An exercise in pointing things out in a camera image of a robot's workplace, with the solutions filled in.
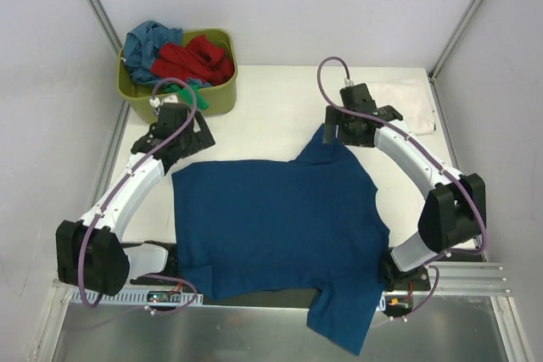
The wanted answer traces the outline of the dark blue printed t-shirt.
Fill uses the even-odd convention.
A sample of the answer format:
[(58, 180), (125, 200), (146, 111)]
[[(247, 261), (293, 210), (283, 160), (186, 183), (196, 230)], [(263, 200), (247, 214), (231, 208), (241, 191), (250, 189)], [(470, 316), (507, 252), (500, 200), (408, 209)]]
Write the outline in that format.
[(213, 300), (314, 288), (307, 325), (359, 354), (389, 247), (377, 187), (318, 129), (287, 162), (198, 162), (172, 176), (178, 268)]

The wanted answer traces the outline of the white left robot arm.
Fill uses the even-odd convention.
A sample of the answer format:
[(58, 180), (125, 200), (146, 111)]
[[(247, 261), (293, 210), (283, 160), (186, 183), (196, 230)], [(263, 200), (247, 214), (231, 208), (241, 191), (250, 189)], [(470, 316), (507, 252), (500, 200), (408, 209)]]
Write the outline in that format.
[(55, 233), (61, 282), (114, 296), (130, 280), (150, 274), (169, 285), (179, 264), (155, 241), (123, 242), (143, 199), (179, 160), (214, 146), (204, 116), (180, 103), (164, 103), (157, 120), (132, 145), (123, 171), (106, 193), (77, 221), (64, 220)]

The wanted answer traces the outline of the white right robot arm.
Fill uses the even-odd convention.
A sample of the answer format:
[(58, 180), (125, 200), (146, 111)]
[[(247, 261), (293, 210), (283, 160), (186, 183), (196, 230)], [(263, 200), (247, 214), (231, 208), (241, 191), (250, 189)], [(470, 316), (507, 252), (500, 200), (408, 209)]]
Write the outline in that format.
[(479, 175), (464, 175), (431, 153), (395, 108), (377, 106), (366, 84), (347, 81), (340, 97), (342, 106), (326, 108), (323, 141), (380, 150), (425, 200), (417, 232), (380, 260), (386, 290), (398, 290), (423, 266), (456, 251), (458, 244), (484, 237), (485, 184)]

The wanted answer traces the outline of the green t-shirt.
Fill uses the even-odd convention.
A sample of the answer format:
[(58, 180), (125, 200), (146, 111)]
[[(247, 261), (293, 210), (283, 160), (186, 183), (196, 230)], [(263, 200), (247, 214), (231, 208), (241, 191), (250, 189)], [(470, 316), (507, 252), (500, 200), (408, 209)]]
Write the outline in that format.
[(210, 105), (209, 103), (200, 95), (199, 89), (200, 85), (193, 83), (189, 87), (192, 91), (189, 91), (186, 87), (181, 87), (177, 84), (170, 84), (165, 88), (165, 92), (170, 94), (176, 94), (184, 103), (192, 104), (193, 97), (196, 97), (196, 104), (199, 110), (206, 110)]

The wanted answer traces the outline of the olive green plastic bin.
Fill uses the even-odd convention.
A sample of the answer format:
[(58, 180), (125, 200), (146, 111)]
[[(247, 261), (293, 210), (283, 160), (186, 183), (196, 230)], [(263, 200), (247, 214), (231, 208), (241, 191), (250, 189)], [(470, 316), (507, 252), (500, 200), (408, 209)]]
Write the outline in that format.
[[(215, 46), (226, 52), (233, 64), (234, 73), (229, 81), (219, 86), (202, 88), (199, 94), (210, 105), (203, 111), (204, 116), (213, 116), (226, 114), (230, 112), (237, 99), (236, 79), (238, 75), (237, 58), (234, 52), (233, 42), (230, 34), (219, 28), (205, 28), (200, 30), (189, 30), (183, 33), (182, 42), (186, 46), (196, 36), (205, 35), (206, 38)], [(132, 82), (132, 79), (121, 61), (124, 49), (118, 52), (118, 93), (130, 104), (137, 117), (147, 124), (155, 122), (155, 115), (152, 106), (149, 104), (151, 98), (152, 86), (138, 85)]]

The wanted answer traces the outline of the white folded t-shirt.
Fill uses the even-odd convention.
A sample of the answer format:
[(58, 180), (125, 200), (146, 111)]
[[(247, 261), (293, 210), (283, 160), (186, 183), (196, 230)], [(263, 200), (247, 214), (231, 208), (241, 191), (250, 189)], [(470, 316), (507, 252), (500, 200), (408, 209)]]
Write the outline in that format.
[(367, 84), (377, 106), (395, 108), (417, 136), (435, 131), (434, 111), (423, 81), (408, 78), (395, 81), (373, 81)]

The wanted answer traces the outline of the red t-shirt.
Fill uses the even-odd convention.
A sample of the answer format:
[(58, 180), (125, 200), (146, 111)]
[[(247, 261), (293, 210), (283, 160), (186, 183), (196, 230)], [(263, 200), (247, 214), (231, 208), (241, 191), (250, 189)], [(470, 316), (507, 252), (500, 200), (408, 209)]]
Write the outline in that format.
[(210, 42), (206, 35), (200, 35), (186, 46), (166, 43), (150, 71), (159, 78), (192, 79), (219, 86), (233, 77), (235, 64), (224, 48)]

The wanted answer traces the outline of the light blue t-shirt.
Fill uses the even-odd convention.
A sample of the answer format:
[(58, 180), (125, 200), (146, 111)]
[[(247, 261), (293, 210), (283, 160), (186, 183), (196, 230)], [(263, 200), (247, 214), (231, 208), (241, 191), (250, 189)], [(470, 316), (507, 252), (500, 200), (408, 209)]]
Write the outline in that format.
[(122, 60), (132, 82), (153, 86), (159, 77), (151, 68), (159, 56), (160, 49), (169, 42), (180, 44), (183, 30), (168, 28), (154, 20), (147, 20), (126, 34)]

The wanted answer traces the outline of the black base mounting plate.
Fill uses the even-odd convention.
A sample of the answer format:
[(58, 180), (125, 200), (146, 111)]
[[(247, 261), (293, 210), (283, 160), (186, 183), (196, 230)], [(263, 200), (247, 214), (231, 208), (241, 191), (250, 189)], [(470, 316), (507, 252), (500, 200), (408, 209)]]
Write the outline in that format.
[[(180, 276), (176, 245), (162, 242), (158, 242), (158, 244), (166, 248), (168, 254), (165, 268), (157, 272), (159, 283), (166, 285), (167, 277), (177, 278)], [(389, 248), (379, 263), (379, 279), (385, 287), (377, 306), (379, 311), (385, 311), (386, 307), (392, 304), (392, 298), (397, 298), (399, 303), (407, 304), (408, 299), (412, 300), (415, 291), (430, 291), (428, 271), (423, 266), (418, 266), (410, 271), (400, 271), (391, 256), (393, 249), (394, 247)]]

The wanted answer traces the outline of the right aluminium frame post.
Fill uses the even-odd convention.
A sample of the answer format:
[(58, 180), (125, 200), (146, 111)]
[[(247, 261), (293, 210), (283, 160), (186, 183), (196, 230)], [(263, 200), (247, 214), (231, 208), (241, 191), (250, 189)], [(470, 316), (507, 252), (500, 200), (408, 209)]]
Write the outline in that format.
[(431, 84), (435, 83), (440, 72), (445, 67), (446, 63), (454, 53), (457, 46), (460, 44), (462, 37), (464, 36), (467, 28), (476, 17), (478, 11), (484, 5), (486, 0), (470, 0), (466, 9), (462, 13), (461, 18), (456, 23), (451, 35), (445, 43), (439, 57), (434, 63), (432, 69), (428, 72), (428, 79)]

